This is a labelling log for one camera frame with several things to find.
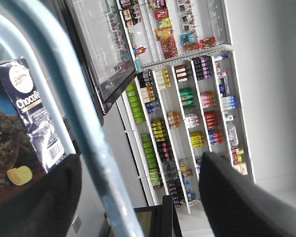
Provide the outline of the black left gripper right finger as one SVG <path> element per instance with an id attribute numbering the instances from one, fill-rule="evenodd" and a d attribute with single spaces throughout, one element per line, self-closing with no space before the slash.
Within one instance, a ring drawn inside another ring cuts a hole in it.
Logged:
<path id="1" fill-rule="evenodd" d="M 199 192 L 216 237 L 296 237 L 296 208 L 213 152 L 202 155 Z"/>

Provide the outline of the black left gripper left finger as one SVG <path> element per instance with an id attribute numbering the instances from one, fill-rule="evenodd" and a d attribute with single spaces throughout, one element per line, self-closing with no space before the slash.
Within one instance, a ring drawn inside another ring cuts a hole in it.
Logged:
<path id="1" fill-rule="evenodd" d="M 81 189 L 81 161 L 71 154 L 29 188 L 0 204 L 0 237 L 65 237 Z"/>

